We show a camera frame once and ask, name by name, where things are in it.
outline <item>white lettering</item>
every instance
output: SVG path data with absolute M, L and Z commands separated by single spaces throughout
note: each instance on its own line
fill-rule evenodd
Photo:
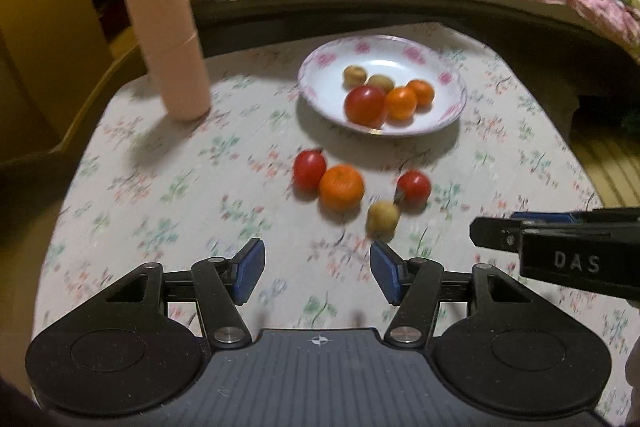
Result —
M 571 261 L 571 266 L 569 267 L 571 270 L 578 269 L 578 271 L 582 271 L 582 265 L 580 265 L 580 256 L 576 253 L 574 254 L 574 260 Z
M 598 264 L 600 262 L 600 258 L 597 255 L 592 255 L 589 258 L 589 272 L 590 273 L 598 273 L 600 271 L 600 265 Z
M 562 253 L 561 251 L 556 251 L 556 268 L 564 268 L 564 263 L 566 262 L 566 257 L 564 256 L 564 253 Z

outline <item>red tomato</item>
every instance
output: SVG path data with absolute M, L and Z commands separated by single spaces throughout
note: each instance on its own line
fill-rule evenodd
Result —
M 303 151 L 293 161 L 293 186 L 298 190 L 316 190 L 325 171 L 322 149 Z
M 431 194 L 431 182 L 420 171 L 407 171 L 398 179 L 396 203 L 421 206 L 426 204 Z
M 386 94 L 379 87 L 359 86 L 344 99 L 347 120 L 367 127 L 380 127 L 386 118 Z

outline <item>floral tablecloth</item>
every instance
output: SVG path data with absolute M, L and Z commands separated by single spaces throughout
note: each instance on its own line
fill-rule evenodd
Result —
M 517 277 L 517 258 L 475 248 L 479 215 L 570 210 L 599 204 L 593 187 L 548 118 L 508 66 L 485 45 L 435 23 L 366 33 L 426 44 L 455 62 L 468 86 L 460 121 L 408 139 L 365 136 L 323 120 L 299 97 L 303 59 L 333 36 L 210 58 L 213 110 L 194 124 L 164 114 L 147 77 L 111 100 L 66 196 L 42 267 L 34 333 L 145 261 L 188 269 L 231 257 L 251 237 L 267 249 L 264 273 L 240 308 L 253 334 L 263 327 L 377 327 L 394 309 L 369 270 L 366 208 L 392 196 L 400 172 L 433 182 L 427 210 L 404 215 L 391 246 L 468 271 L 479 261 Z M 330 164 L 357 166 L 366 181 L 359 215 L 331 215 L 290 188 L 301 150 L 321 146 Z M 600 334 L 613 372 L 600 411 L 621 423 L 628 409 L 624 363 L 640 331 L 621 299 L 524 281 Z M 445 305 L 436 334 L 463 317 Z M 170 315 L 198 330 L 194 306 Z

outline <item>potato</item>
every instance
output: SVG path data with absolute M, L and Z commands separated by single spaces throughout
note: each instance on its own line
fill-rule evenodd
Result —
M 362 86 L 367 81 L 367 70 L 360 66 L 347 66 L 342 72 L 344 87 Z
M 367 212 L 367 233 L 376 236 L 393 235 L 400 221 L 400 209 L 393 201 L 376 201 Z
M 367 80 L 367 86 L 379 87 L 388 93 L 396 87 L 396 84 L 386 74 L 372 74 Z

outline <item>floral plate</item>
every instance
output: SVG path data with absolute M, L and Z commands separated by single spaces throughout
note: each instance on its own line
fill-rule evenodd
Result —
M 413 118 L 402 123 L 385 122 L 380 129 L 347 120 L 344 99 L 348 90 L 342 85 L 344 68 L 357 65 L 367 74 L 386 74 L 405 86 L 421 78 L 435 89 L 429 110 L 418 109 Z M 381 136 L 428 134 L 454 122 L 466 104 L 466 85 L 457 68 L 431 48 L 389 35 L 357 36 L 337 39 L 314 50 L 298 71 L 300 91 L 319 114 L 338 125 Z

